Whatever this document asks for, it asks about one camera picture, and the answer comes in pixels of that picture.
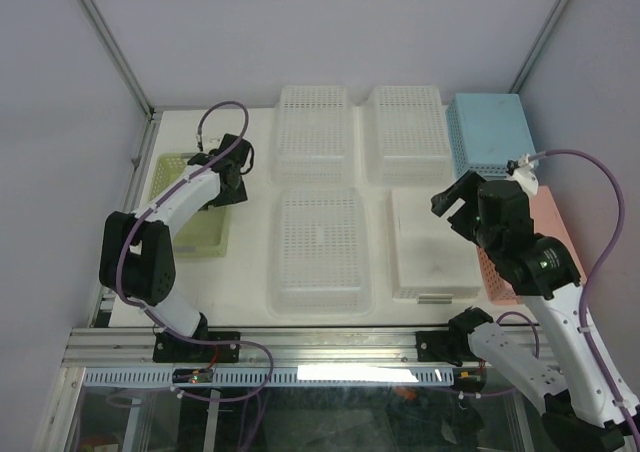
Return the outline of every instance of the gray wall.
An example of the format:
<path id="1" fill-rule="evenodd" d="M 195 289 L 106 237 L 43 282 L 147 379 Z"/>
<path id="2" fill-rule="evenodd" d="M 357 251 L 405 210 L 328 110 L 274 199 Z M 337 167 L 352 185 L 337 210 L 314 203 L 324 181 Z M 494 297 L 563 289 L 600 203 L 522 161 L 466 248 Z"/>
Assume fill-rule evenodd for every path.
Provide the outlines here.
<path id="1" fill-rule="evenodd" d="M 539 150 L 570 147 L 607 164 L 625 191 L 627 220 L 591 300 L 626 380 L 640 393 L 640 1 L 576 0 L 522 94 Z M 602 174 L 577 158 L 542 164 L 586 270 L 611 236 L 615 198 Z"/>
<path id="2" fill-rule="evenodd" d="M 286 84 L 509 89 L 555 0 L 95 0 L 156 106 Z"/>
<path id="3" fill-rule="evenodd" d="M 75 0 L 0 0 L 0 449 L 31 450 L 142 114 Z"/>

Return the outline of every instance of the perforated plastic basket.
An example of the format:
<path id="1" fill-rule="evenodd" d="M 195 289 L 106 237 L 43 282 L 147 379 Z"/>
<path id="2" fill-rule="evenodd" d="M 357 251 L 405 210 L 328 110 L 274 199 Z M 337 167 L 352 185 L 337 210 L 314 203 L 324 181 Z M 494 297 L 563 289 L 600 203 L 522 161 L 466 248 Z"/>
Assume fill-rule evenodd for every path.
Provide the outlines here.
<path id="1" fill-rule="evenodd" d="M 437 87 L 378 86 L 364 107 L 367 177 L 376 185 L 439 185 L 452 178 Z"/>
<path id="2" fill-rule="evenodd" d="M 584 283 L 586 277 L 584 269 L 582 268 L 576 249 L 573 247 L 573 243 L 571 243 L 571 238 L 564 226 L 564 222 L 562 222 L 560 211 L 558 211 L 549 187 L 542 186 L 538 189 L 538 194 L 531 199 L 530 209 L 535 232 L 555 237 L 569 249 Z M 517 304 L 518 297 L 513 292 L 513 287 L 500 278 L 493 262 L 489 260 L 487 254 L 481 249 L 478 249 L 478 259 L 480 261 L 480 272 L 482 273 L 482 279 L 487 289 L 489 300 L 496 305 Z"/>
<path id="3" fill-rule="evenodd" d="M 517 94 L 456 94 L 446 117 L 457 178 L 504 177 L 508 160 L 535 154 Z"/>
<path id="4" fill-rule="evenodd" d="M 350 185 L 352 115 L 345 87 L 284 87 L 275 125 L 274 181 Z"/>
<path id="5" fill-rule="evenodd" d="M 194 154 L 163 154 L 158 157 L 149 192 L 149 201 L 171 185 L 187 166 Z M 210 207 L 200 210 L 180 229 L 173 240 L 176 257 L 222 257 L 227 253 L 230 210 Z"/>
<path id="6" fill-rule="evenodd" d="M 291 189 L 274 214 L 276 315 L 371 310 L 364 209 L 355 189 Z"/>

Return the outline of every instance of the metal corner post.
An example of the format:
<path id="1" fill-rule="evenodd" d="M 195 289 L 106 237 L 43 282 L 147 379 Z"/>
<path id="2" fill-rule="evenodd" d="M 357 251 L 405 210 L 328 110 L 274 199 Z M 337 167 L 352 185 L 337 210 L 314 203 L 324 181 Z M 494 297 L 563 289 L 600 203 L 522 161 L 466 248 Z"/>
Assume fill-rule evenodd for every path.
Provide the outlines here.
<path id="1" fill-rule="evenodd" d="M 144 90 L 142 90 L 138 79 L 136 79 L 136 76 L 129 66 L 120 46 L 116 42 L 109 26 L 100 13 L 95 0 L 78 0 L 78 3 L 85 12 L 87 19 L 91 23 L 91 26 L 100 39 L 100 42 L 102 42 L 107 54 L 109 54 L 113 65 L 116 67 L 118 73 L 122 77 L 122 80 L 131 92 L 131 95 L 133 95 L 144 115 L 151 119 L 153 116 L 153 106 L 149 102 Z"/>
<path id="2" fill-rule="evenodd" d="M 529 79 L 533 68 L 538 63 L 538 60 L 542 56 L 549 40 L 553 36 L 554 31 L 557 28 L 558 23 L 564 16 L 565 12 L 568 10 L 569 5 L 573 0 L 556 0 L 549 12 L 549 15 L 545 19 L 545 22 L 542 26 L 542 29 L 538 33 L 536 40 L 533 42 L 527 57 L 522 64 L 522 67 L 518 71 L 518 75 L 516 76 L 513 85 L 509 89 L 509 93 L 511 94 L 519 94 L 520 91 L 524 88 L 527 80 Z"/>

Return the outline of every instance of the white table surface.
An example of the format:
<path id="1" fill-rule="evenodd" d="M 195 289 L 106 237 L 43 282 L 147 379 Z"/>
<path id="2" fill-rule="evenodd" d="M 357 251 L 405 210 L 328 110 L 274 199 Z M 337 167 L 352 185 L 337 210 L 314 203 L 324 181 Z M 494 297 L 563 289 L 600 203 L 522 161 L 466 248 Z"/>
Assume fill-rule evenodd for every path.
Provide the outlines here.
<path id="1" fill-rule="evenodd" d="M 280 188 L 269 177 L 270 138 L 275 117 L 274 109 L 251 109 L 246 139 L 255 148 L 254 170 L 245 176 L 249 200 L 232 206 L 231 228 L 226 257 L 176 261 L 177 280 L 190 303 L 203 312 L 211 326 L 380 326 L 439 325 L 470 306 L 483 308 L 497 317 L 507 310 L 517 310 L 533 316 L 523 305 L 498 306 L 489 302 L 481 291 L 474 300 L 450 305 L 418 305 L 392 299 L 389 247 L 386 232 L 385 201 L 389 190 L 373 187 L 364 179 L 360 109 L 356 108 L 356 187 L 366 210 L 370 253 L 371 284 L 374 307 L 363 316 L 278 317 L 269 312 L 267 300 L 270 275 L 268 254 L 271 239 L 271 219 Z M 141 202 L 149 195 L 153 171 L 159 155 L 170 152 L 195 152 L 195 132 L 204 111 L 164 112 L 150 168 L 145 179 Z M 225 109 L 213 112 L 204 126 L 205 150 L 217 145 L 225 133 L 238 134 L 242 113 Z M 434 189 L 440 192 L 443 187 Z M 443 220 L 443 227 L 448 224 Z M 151 326 L 151 321 L 119 299 L 113 308 L 111 327 Z"/>

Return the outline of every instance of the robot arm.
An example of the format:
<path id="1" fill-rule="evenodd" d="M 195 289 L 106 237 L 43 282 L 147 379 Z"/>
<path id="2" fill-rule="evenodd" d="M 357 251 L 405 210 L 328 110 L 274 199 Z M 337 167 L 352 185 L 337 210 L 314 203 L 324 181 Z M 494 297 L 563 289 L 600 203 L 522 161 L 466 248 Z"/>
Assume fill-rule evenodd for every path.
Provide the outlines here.
<path id="1" fill-rule="evenodd" d="M 99 277 L 102 285 L 115 290 L 118 258 L 125 238 L 138 218 L 149 209 L 153 211 L 134 237 L 135 248 L 127 253 L 122 271 L 123 291 L 127 298 L 143 302 L 162 323 L 187 337 L 206 330 L 207 321 L 178 290 L 171 243 L 182 226 L 203 207 L 221 207 L 247 200 L 241 168 L 253 152 L 246 140 L 211 169 L 191 178 L 236 138 L 226 134 L 219 149 L 193 156 L 184 173 L 160 193 L 155 202 L 130 214 L 114 212 L 105 223 Z M 163 201 L 162 197 L 182 181 L 187 183 Z"/>
<path id="2" fill-rule="evenodd" d="M 529 197 L 537 191 L 537 180 L 530 167 L 519 170 L 519 164 L 510 165 L 513 175 L 508 180 L 487 182 L 467 172 L 433 197 L 432 211 L 442 216 L 458 199 L 464 202 L 448 218 L 452 229 L 481 247 L 499 275 L 511 283 L 545 330 L 562 374 L 509 342 L 480 309 L 451 319 L 450 330 L 530 400 L 562 450 L 616 450 L 629 431 L 621 404 L 615 403 L 581 333 L 579 273 L 560 241 L 534 233 Z M 588 319 L 602 358 L 619 382 L 624 406 L 637 422 L 638 398 L 617 371 L 590 315 Z"/>

